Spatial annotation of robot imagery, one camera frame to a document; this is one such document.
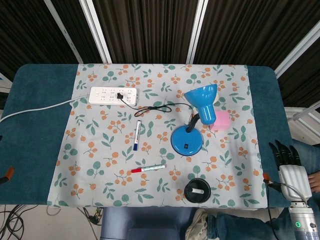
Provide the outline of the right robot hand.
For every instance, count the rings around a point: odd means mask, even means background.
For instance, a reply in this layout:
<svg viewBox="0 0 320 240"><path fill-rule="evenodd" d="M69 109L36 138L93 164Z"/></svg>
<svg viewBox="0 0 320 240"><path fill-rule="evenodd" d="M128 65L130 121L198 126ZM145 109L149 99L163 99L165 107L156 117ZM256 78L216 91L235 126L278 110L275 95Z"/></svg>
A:
<svg viewBox="0 0 320 240"><path fill-rule="evenodd" d="M269 143L276 164L279 181L266 180L267 185L281 192L290 202L307 204L312 196L308 174L302 166L298 151L291 145L283 145L278 140Z"/></svg>

